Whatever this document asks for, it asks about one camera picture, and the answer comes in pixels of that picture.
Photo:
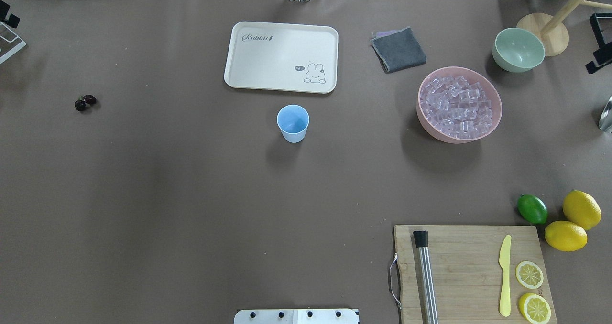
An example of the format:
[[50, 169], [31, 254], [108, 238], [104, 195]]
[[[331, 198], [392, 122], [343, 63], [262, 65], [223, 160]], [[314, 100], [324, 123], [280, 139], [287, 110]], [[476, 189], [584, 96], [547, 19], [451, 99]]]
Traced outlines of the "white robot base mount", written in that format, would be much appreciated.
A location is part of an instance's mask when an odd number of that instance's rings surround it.
[[360, 324], [358, 309], [244, 309], [234, 324]]

